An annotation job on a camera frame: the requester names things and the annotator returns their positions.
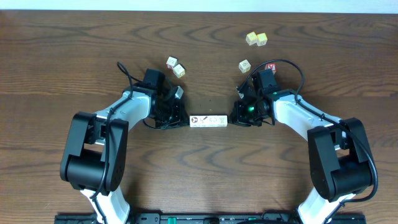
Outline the hammer picture block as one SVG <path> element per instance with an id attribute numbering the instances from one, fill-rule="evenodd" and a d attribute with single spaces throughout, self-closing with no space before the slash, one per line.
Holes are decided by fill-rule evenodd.
<path id="1" fill-rule="evenodd" d="M 199 116 L 199 126 L 200 127 L 208 127 L 209 123 L 208 123 L 208 116 Z"/>

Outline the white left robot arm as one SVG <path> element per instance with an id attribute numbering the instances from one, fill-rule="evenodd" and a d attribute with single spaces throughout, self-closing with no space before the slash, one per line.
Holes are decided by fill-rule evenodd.
<path id="1" fill-rule="evenodd" d="M 167 93 L 133 86 L 103 110 L 74 115 L 60 178 L 90 201 L 96 223 L 131 221 L 131 207 L 120 188 L 129 131 L 148 117 L 156 121 L 157 129 L 185 126 L 182 95 L 180 86 Z"/>

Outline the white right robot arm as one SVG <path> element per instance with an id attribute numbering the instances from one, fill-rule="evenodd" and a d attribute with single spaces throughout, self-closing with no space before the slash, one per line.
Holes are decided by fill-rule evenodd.
<path id="1" fill-rule="evenodd" d="M 308 143 L 313 189 L 298 206 L 299 223 L 331 223 L 346 203 L 371 199 L 378 175 L 363 123 L 323 113 L 296 91 L 248 88 L 234 102 L 232 124 L 282 123 Z"/>

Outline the blue sided picture block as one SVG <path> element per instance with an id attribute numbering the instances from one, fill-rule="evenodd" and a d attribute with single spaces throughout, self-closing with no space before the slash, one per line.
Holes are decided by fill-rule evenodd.
<path id="1" fill-rule="evenodd" d="M 217 124 L 219 127 L 227 127 L 228 117 L 226 115 L 219 115 L 217 118 Z"/>

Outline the plain white picture block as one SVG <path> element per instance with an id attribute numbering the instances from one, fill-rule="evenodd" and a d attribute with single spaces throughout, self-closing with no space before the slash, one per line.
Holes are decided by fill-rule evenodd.
<path id="1" fill-rule="evenodd" d="M 218 116 L 209 116 L 208 117 L 208 125 L 210 127 L 218 127 L 219 126 Z"/>

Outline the soccer ball picture block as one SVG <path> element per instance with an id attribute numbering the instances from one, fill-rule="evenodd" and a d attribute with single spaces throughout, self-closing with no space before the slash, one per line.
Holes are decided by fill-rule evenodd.
<path id="1" fill-rule="evenodd" d="M 190 127 L 198 127 L 199 125 L 199 118 L 197 116 L 190 116 Z"/>

